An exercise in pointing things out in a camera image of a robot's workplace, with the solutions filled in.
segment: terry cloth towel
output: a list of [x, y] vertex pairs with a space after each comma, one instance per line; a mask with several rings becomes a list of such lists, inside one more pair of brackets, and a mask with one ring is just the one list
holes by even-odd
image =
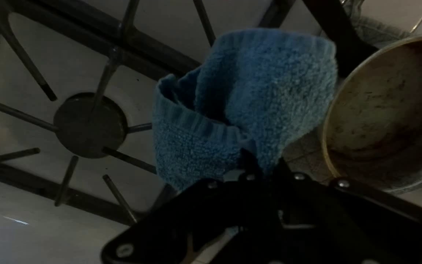
[[328, 39], [278, 29], [223, 35], [201, 67], [157, 85], [158, 174], [179, 190], [223, 178], [242, 149], [270, 174], [284, 146], [322, 120], [337, 80], [334, 52]]

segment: blue towel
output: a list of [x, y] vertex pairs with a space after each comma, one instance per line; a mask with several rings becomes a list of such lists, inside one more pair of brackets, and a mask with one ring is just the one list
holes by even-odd
[[201, 67], [155, 90], [158, 174], [176, 189], [221, 178], [251, 151], [270, 174], [287, 143], [322, 120], [334, 93], [336, 46], [278, 29], [223, 35]]

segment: burner cap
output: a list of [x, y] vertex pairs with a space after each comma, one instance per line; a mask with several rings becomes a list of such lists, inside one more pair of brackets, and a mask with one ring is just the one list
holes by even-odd
[[92, 92], [67, 98], [56, 111], [54, 124], [67, 149], [82, 156], [100, 158], [107, 155], [104, 146], [117, 149], [123, 143], [128, 121], [122, 108], [107, 96], [89, 117], [92, 104]]

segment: dirty pot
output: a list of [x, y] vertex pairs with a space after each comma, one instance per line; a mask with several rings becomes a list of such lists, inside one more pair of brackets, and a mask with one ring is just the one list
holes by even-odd
[[422, 36], [381, 48], [344, 79], [322, 152], [331, 175], [390, 192], [422, 186]]

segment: stovetop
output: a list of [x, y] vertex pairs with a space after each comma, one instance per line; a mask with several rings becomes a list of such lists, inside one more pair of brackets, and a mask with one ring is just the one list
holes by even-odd
[[[0, 155], [38, 148], [0, 162], [0, 181], [128, 222], [103, 178], [108, 174], [135, 211], [154, 206], [166, 184], [154, 173], [152, 134], [150, 129], [128, 131], [128, 127], [148, 127], [157, 79], [183, 74], [208, 52], [213, 36], [201, 23], [196, 2], [201, 1], [139, 1], [130, 35], [120, 38], [119, 21], [128, 0], [0, 0], [3, 14], [9, 10], [3, 20], [7, 17], [13, 35], [57, 96], [53, 101], [47, 96], [7, 35], [0, 35], [0, 104], [50, 124], [41, 127], [0, 111]], [[295, 29], [295, 16], [286, 17], [290, 7], [292, 13], [308, 17], [299, 20], [302, 30], [319, 33], [302, 1], [293, 4], [289, 0], [204, 2], [217, 36], [255, 24]], [[89, 115], [108, 55], [117, 55], [114, 48], [122, 52], [120, 65], [107, 82], [106, 99]]]

